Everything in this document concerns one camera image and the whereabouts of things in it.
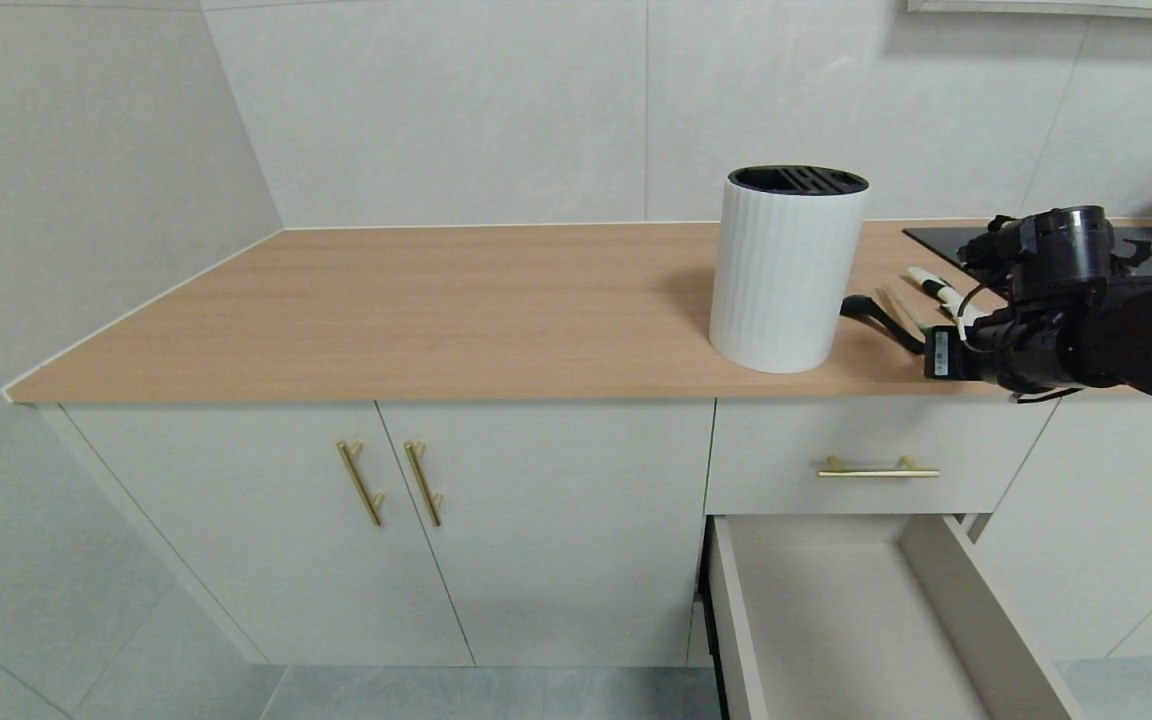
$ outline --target black induction cooktop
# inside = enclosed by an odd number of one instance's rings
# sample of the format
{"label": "black induction cooktop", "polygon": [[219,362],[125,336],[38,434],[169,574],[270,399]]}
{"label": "black induction cooktop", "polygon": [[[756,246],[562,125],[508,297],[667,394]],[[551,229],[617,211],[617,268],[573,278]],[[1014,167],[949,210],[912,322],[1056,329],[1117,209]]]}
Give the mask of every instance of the black induction cooktop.
{"label": "black induction cooktop", "polygon": [[[957,268],[963,268],[963,262],[958,259],[958,248],[984,232],[986,232],[984,225],[979,225],[979,227],[970,227],[969,225],[960,228],[904,228],[904,233],[909,237],[918,241],[927,250],[940,255],[941,258],[950,262]],[[1114,234],[1116,238],[1114,255],[1119,258],[1134,260],[1132,274],[1152,275],[1152,228],[1115,227]],[[978,281],[984,282],[984,278],[970,272],[968,274],[972,274]]]}

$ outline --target drawer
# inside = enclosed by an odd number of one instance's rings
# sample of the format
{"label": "drawer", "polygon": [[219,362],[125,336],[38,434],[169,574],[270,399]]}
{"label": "drawer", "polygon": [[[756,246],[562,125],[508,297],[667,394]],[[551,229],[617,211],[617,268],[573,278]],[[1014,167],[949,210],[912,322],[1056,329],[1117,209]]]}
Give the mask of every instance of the drawer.
{"label": "drawer", "polygon": [[1083,717],[947,516],[715,518],[705,560],[730,720]]}
{"label": "drawer", "polygon": [[[1053,409],[1001,397],[719,400],[705,511],[992,511]],[[847,469],[910,456],[940,477],[817,477],[831,455]]]}

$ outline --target gold cabinet handle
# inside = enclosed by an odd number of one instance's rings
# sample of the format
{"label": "gold cabinet handle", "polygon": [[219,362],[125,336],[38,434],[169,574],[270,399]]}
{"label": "gold cabinet handle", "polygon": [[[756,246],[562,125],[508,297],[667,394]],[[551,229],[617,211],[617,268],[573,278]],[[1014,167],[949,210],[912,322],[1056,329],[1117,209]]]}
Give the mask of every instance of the gold cabinet handle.
{"label": "gold cabinet handle", "polygon": [[380,502],[385,500],[385,493],[378,492],[376,495],[371,495],[367,492],[367,484],[362,479],[358,467],[353,463],[355,456],[358,455],[358,450],[362,450],[362,442],[346,445],[344,441],[340,441],[338,442],[338,450],[340,452],[340,460],[344,462],[344,469],[348,471],[349,478],[353,479],[353,486],[358,488],[358,497],[362,498],[362,502],[367,507],[367,515],[371,515],[371,524],[379,528]]}
{"label": "gold cabinet handle", "polygon": [[416,475],[416,484],[420,486],[420,494],[425,497],[425,507],[429,509],[429,518],[434,521],[434,528],[444,526],[444,518],[438,514],[440,505],[444,505],[444,493],[431,495],[429,492],[429,480],[425,480],[425,469],[420,468],[420,455],[425,455],[424,442],[403,442],[403,450],[407,450],[407,462],[412,467],[412,475]]}
{"label": "gold cabinet handle", "polygon": [[842,465],[842,461],[838,460],[838,455],[831,455],[826,458],[826,467],[824,469],[817,470],[818,478],[892,478],[892,479],[905,479],[905,478],[940,478],[941,471],[935,468],[919,468],[914,457],[909,455],[901,455],[901,460],[896,462],[895,468],[879,468],[879,469],[847,469]]}

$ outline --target gray floor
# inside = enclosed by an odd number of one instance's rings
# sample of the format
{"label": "gray floor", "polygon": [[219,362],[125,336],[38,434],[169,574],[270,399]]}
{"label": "gray floor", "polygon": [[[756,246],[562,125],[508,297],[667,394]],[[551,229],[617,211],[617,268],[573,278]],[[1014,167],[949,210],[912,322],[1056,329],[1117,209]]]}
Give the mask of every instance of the gray floor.
{"label": "gray floor", "polygon": [[[1089,720],[1152,720],[1152,657],[1061,664]],[[718,720],[713,670],[296,666],[262,720]]]}

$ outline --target open drawer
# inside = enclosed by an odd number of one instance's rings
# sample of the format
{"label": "open drawer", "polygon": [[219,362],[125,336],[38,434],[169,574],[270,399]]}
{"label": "open drawer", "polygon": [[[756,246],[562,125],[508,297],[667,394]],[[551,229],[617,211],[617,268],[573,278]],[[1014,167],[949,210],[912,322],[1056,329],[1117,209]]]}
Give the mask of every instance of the open drawer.
{"label": "open drawer", "polygon": [[705,552],[730,720],[1083,718],[950,516],[728,516]]}

